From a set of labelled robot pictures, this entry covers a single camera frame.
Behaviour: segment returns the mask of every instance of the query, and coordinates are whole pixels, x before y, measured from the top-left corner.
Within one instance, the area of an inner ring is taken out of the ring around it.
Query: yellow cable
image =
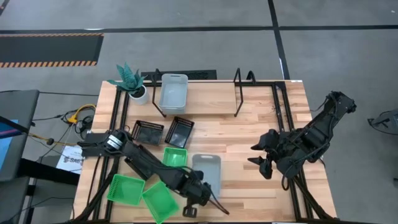
[[[94,109],[96,109],[96,106],[94,104],[86,104],[81,106],[74,115],[72,115],[70,118],[68,118],[67,120],[69,122],[71,122],[72,124],[77,124],[77,115],[79,114],[79,112],[83,109],[83,108],[87,108],[87,107],[93,107]]]
[[[44,141],[48,141],[49,139],[42,137],[42,136],[38,136],[37,134],[33,134],[33,133],[29,133],[29,136],[33,137],[33,138],[37,138],[40,140],[44,140]],[[75,143],[66,143],[66,142],[58,142],[58,141],[54,141],[53,144],[59,144],[59,145],[66,145],[66,146],[76,146]]]

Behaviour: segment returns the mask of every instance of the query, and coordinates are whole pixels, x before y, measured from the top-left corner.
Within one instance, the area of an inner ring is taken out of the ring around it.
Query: gray floor
[[[274,0],[280,26],[398,24],[397,1]],[[269,26],[266,0],[10,0],[0,30],[183,26]],[[397,223],[398,139],[371,129],[366,119],[397,107],[398,30],[281,32],[291,79],[303,80],[316,108],[331,90],[356,100],[325,154],[337,214],[344,220]],[[104,79],[117,78],[127,61],[141,71],[217,69],[230,79],[237,67],[257,79],[282,79],[273,31],[106,34],[96,67],[0,69],[0,91],[32,89],[97,94]],[[40,95],[35,113],[44,118],[96,103],[96,97]],[[38,122],[37,134],[58,138],[60,121]],[[72,133],[68,141],[77,141]],[[46,148],[29,140],[24,157],[38,159]],[[49,183],[41,183],[43,189]],[[73,196],[74,189],[62,190]],[[36,200],[56,196],[44,190]],[[70,203],[35,212],[34,223],[65,221]]]

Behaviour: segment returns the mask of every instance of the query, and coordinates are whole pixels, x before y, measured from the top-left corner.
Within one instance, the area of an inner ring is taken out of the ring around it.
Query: black and orange striped mat
[[[104,34],[0,35],[0,68],[94,66]]]

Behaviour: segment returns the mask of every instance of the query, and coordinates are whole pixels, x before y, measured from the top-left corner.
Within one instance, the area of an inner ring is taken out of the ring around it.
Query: gray plastic bin
[[[192,157],[192,169],[203,172],[203,181],[210,184],[214,196],[220,196],[221,158],[215,155],[195,154]]]
[[[188,77],[184,74],[162,75],[159,107],[164,114],[184,114],[187,104]]]

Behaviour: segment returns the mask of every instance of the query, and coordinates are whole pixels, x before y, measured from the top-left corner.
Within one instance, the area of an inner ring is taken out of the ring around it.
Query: green plastic basket
[[[109,187],[108,200],[137,206],[144,191],[145,181],[115,174]]]
[[[187,150],[166,147],[164,149],[163,164],[173,167],[187,165]]]
[[[163,182],[158,182],[142,194],[156,224],[160,224],[179,210],[178,204]]]

